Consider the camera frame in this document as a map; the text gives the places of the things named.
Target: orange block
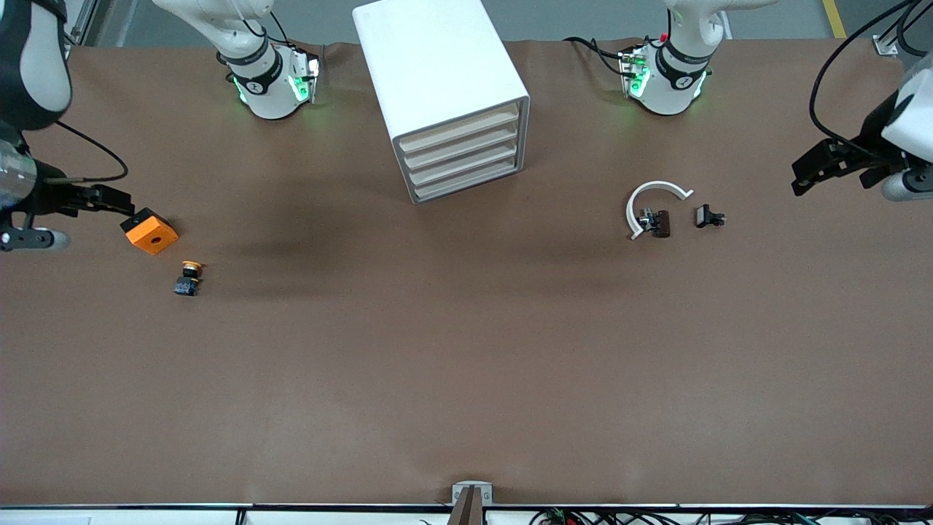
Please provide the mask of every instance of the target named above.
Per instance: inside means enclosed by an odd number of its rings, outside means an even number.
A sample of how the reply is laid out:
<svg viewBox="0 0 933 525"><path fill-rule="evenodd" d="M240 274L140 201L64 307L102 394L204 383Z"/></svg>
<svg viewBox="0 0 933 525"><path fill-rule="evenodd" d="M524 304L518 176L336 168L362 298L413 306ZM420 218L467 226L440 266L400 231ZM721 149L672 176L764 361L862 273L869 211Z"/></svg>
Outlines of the orange block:
<svg viewBox="0 0 933 525"><path fill-rule="evenodd" d="M133 246L150 255L156 255L178 240L172 226L147 207L123 221L120 228Z"/></svg>

